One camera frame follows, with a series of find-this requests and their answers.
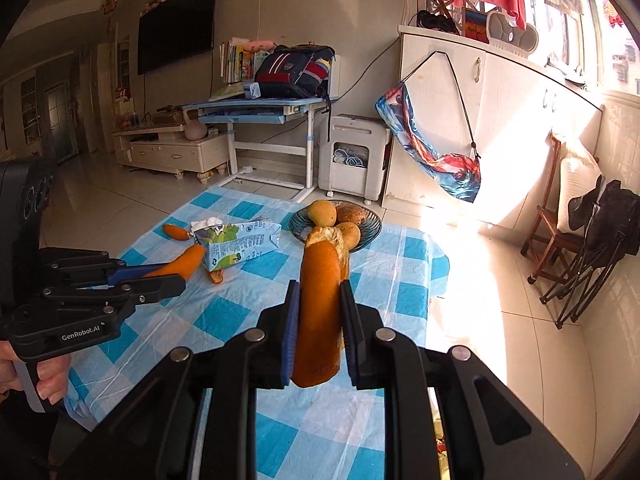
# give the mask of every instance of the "carrot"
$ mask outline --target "carrot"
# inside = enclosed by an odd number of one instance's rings
[[[168,276],[169,274],[180,274],[185,282],[188,282],[190,277],[196,271],[204,257],[204,247],[200,244],[195,244],[184,251],[171,263],[166,264],[158,270],[154,270],[144,275],[144,278],[152,278],[155,276]]]
[[[190,238],[189,232],[177,225],[164,224],[162,226],[162,231],[174,240],[188,240]]]

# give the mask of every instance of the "basket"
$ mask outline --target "basket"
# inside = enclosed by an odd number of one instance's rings
[[[358,226],[360,228],[360,241],[351,251],[349,251],[350,253],[355,253],[369,245],[378,237],[380,231],[382,231],[382,220],[380,220],[380,217],[371,209],[367,209],[360,204],[348,202],[347,200],[329,200],[329,202],[334,204],[336,207],[344,204],[354,205],[363,209],[367,213],[365,221]],[[295,212],[291,217],[291,220],[289,220],[289,231],[291,231],[291,234],[293,234],[302,243],[305,243],[306,237],[311,232],[311,229],[316,227],[316,225],[306,215],[307,207]]]

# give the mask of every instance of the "pink plush toy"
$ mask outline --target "pink plush toy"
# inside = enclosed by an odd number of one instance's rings
[[[249,52],[260,52],[261,50],[270,51],[276,48],[276,44],[273,41],[250,41],[249,43],[245,43],[242,47]]]

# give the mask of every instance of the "drawer handle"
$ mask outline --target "drawer handle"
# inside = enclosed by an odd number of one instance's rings
[[[476,83],[480,82],[480,67],[482,65],[482,61],[480,58],[476,59],[476,68],[478,71],[476,72]]]

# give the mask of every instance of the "finger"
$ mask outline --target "finger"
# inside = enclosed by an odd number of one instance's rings
[[[49,397],[49,402],[51,403],[51,405],[53,406],[55,403],[57,403],[60,399],[62,399],[62,397],[64,397],[63,394],[61,393],[57,393],[57,394],[53,394],[52,396]]]
[[[17,377],[18,374],[15,372],[13,362],[0,360],[0,384],[8,384],[15,381]]]
[[[45,381],[58,374],[68,372],[69,368],[71,368],[71,354],[54,357],[38,363],[38,377]]]
[[[41,399],[47,399],[53,394],[66,395],[66,389],[69,386],[69,379],[66,373],[58,374],[55,377],[40,381],[36,387],[38,395]]]
[[[19,360],[8,341],[0,341],[0,359],[7,359],[9,361]]]
[[[10,383],[0,383],[0,394],[4,394],[9,390],[16,390],[17,392],[23,391],[24,387],[22,386],[20,379],[16,379]]]

